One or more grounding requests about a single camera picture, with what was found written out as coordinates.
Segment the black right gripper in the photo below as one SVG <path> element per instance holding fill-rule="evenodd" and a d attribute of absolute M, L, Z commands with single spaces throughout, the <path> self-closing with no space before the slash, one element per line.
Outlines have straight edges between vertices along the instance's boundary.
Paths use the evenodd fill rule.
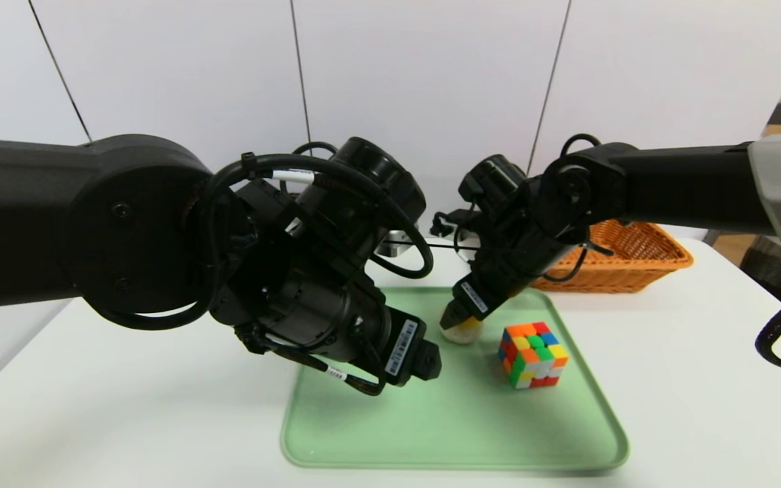
<path fill-rule="evenodd" d="M 469 272 L 452 288 L 453 299 L 440 318 L 450 330 L 475 317 L 485 319 L 529 287 L 548 269 L 548 248 L 489 245 L 475 252 Z"/>

